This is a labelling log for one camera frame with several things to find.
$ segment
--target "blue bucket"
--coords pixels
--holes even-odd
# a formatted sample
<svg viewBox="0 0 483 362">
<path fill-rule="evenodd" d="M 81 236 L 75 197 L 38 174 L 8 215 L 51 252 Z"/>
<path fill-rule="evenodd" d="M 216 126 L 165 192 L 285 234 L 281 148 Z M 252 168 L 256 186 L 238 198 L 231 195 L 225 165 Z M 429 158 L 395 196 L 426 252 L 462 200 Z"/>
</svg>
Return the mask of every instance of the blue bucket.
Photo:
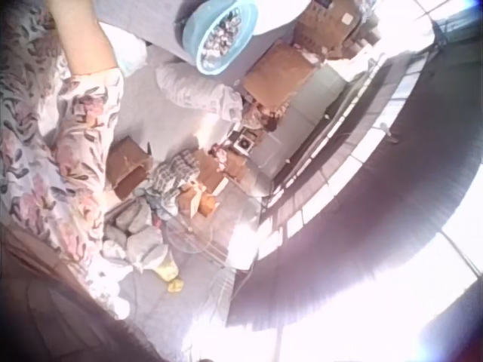
<svg viewBox="0 0 483 362">
<path fill-rule="evenodd" d="M 240 10 L 241 25 L 229 52 L 213 68 L 202 65 L 202 49 L 213 28 L 233 9 Z M 247 46 L 257 25 L 258 8 L 254 0 L 210 0 L 189 17 L 183 30 L 183 47 L 203 74 L 220 74 Z"/>
</svg>

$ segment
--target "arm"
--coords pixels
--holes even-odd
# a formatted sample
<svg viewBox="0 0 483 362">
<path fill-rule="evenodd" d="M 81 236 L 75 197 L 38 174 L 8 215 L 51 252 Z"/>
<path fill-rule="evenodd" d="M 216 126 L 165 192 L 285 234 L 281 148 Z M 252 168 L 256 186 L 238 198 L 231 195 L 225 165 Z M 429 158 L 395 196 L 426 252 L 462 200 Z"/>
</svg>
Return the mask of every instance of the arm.
<svg viewBox="0 0 483 362">
<path fill-rule="evenodd" d="M 47 0 L 73 75 L 115 68 L 112 46 L 97 22 L 92 0 Z"/>
</svg>

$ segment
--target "tiled floor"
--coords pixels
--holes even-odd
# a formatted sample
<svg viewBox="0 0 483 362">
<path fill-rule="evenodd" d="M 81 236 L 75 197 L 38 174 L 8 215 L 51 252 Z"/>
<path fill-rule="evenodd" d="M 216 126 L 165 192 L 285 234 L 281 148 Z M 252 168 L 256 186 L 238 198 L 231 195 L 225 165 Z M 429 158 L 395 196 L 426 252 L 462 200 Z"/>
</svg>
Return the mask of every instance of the tiled floor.
<svg viewBox="0 0 483 362">
<path fill-rule="evenodd" d="M 127 135 L 144 149 L 150 142 L 157 161 L 186 146 L 205 147 L 219 142 L 230 126 L 205 112 L 180 108 L 161 95 L 155 69 L 172 60 L 168 52 L 148 47 L 147 65 L 125 80 L 115 129 L 115 142 Z M 221 269 L 199 254 L 171 249 L 184 281 L 180 293 L 169 293 L 164 281 L 146 271 L 129 274 L 121 283 L 120 297 L 131 304 L 128 322 L 146 334 L 159 354 L 170 362 L 184 362 L 195 353 L 192 343 L 196 342 L 196 333 L 208 325 L 224 325 L 234 271 Z"/>
</svg>

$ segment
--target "floral shirt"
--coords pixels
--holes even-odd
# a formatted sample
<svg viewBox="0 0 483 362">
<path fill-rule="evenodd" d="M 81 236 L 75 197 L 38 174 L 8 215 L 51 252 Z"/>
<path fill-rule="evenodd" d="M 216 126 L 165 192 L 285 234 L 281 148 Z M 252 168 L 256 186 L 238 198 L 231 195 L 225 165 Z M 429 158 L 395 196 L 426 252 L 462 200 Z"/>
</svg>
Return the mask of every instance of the floral shirt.
<svg viewBox="0 0 483 362">
<path fill-rule="evenodd" d="M 118 119 L 119 69 L 75 75 L 57 95 L 54 147 L 39 129 L 62 51 L 46 10 L 18 6 L 2 23 L 0 192 L 13 221 L 87 269 L 103 237 L 106 157 Z"/>
</svg>

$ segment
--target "white bag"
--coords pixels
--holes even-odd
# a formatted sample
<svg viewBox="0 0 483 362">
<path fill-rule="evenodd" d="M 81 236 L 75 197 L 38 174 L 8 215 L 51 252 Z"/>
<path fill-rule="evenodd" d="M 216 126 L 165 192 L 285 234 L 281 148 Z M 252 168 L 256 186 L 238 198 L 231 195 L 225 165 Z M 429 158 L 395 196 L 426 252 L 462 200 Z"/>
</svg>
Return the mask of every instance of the white bag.
<svg viewBox="0 0 483 362">
<path fill-rule="evenodd" d="M 309 6 L 310 0 L 257 0 L 258 19 L 254 35 L 290 23 Z"/>
<path fill-rule="evenodd" d="M 118 27 L 100 23 L 111 42 L 115 58 L 125 78 L 146 65 L 146 42 Z"/>
<path fill-rule="evenodd" d="M 204 77 L 188 63 L 172 63 L 156 70 L 163 95 L 177 106 L 200 109 L 226 121 L 242 119 L 242 97 L 232 88 Z"/>
</svg>

